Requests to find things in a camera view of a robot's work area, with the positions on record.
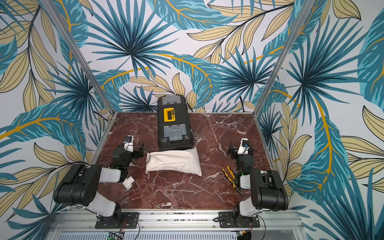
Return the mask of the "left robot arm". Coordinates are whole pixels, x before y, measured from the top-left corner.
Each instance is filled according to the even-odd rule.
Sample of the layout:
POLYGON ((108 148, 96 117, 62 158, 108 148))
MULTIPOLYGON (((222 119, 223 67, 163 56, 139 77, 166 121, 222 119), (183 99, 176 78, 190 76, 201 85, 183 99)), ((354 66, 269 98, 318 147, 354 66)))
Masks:
POLYGON ((123 213, 121 205, 98 192, 100 183, 119 183, 129 187, 135 181, 128 177, 132 160, 144 156, 144 146, 126 150, 119 146, 113 151, 108 168, 101 165, 74 164, 54 191, 54 201, 66 206, 77 206, 97 218, 96 229, 135 229, 139 213, 123 213))

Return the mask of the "cream cloth soil bag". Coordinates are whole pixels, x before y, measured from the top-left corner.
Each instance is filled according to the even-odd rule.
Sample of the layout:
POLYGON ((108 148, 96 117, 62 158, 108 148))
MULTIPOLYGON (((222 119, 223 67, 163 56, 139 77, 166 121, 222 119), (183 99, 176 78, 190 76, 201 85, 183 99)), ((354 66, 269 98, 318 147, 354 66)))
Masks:
POLYGON ((177 171, 202 176, 197 148, 147 153, 146 172, 177 171))

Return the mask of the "white pipe fitting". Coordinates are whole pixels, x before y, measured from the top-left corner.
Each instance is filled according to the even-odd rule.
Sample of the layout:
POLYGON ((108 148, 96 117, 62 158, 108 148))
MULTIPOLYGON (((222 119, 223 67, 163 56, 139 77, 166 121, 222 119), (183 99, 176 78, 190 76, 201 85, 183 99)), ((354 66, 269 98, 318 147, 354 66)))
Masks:
POLYGON ((135 179, 132 176, 130 176, 130 177, 126 178, 122 182, 122 184, 123 184, 123 186, 125 187, 126 190, 129 190, 129 189, 132 188, 134 182, 135 182, 135 179))

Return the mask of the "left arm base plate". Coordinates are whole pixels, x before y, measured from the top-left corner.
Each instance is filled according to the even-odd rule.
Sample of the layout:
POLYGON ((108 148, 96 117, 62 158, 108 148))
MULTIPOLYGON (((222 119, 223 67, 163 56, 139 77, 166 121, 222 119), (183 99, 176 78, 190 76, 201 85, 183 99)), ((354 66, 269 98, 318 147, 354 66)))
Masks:
POLYGON ((111 217, 97 216, 95 229, 135 229, 138 226, 139 212, 122 212, 111 217))

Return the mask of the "black yellow toolbox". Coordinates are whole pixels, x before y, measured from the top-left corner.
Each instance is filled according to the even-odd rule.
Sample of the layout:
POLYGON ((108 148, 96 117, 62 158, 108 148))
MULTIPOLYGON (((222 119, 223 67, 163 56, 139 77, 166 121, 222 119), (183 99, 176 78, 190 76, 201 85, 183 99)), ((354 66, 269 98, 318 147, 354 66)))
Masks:
POLYGON ((166 95, 158 99, 158 146, 161 151, 188 150, 194 147, 186 99, 166 95))

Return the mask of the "yellow black pliers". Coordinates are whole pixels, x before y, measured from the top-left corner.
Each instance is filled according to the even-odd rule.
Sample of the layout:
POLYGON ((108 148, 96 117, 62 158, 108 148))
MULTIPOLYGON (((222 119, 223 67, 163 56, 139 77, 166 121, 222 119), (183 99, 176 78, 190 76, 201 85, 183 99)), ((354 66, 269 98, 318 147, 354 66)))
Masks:
POLYGON ((222 171, 233 188, 235 188, 240 193, 240 195, 243 195, 243 192, 240 188, 239 179, 235 175, 236 172, 233 172, 229 166, 227 166, 226 169, 222 168, 222 171))

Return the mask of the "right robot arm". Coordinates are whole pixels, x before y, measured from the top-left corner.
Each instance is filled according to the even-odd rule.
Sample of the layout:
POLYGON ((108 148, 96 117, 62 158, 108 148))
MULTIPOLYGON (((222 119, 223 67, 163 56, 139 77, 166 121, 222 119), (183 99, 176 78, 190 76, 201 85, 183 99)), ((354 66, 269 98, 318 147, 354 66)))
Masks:
POLYGON ((250 141, 241 139, 239 147, 230 143, 227 154, 236 162, 237 170, 222 169, 226 178, 241 195, 249 191, 250 197, 240 201, 231 214, 220 217, 222 228, 251 227, 258 214, 266 211, 285 211, 289 207, 288 194, 278 171, 262 171, 254 167, 255 149, 250 141))

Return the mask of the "aluminium front rail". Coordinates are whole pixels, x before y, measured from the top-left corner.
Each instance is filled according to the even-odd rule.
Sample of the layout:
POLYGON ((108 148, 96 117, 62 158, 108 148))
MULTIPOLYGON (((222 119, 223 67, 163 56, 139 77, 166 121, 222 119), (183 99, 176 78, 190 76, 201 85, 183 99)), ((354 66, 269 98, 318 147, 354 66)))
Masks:
POLYGON ((216 222, 219 210, 127 209, 138 217, 124 228, 97 229, 94 214, 86 211, 59 213, 46 240, 238 240, 251 234, 252 240, 306 240, 302 220, 295 210, 263 212, 253 223, 216 222))

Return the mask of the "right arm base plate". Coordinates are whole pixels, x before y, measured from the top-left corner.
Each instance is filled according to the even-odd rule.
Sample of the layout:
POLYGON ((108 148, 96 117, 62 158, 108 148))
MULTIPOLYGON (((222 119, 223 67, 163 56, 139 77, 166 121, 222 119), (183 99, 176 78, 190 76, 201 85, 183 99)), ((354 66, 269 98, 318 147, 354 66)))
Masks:
POLYGON ((219 216, 213 219, 214 222, 219 223, 220 228, 259 228, 260 222, 258 218, 244 217, 235 212, 219 212, 219 216))

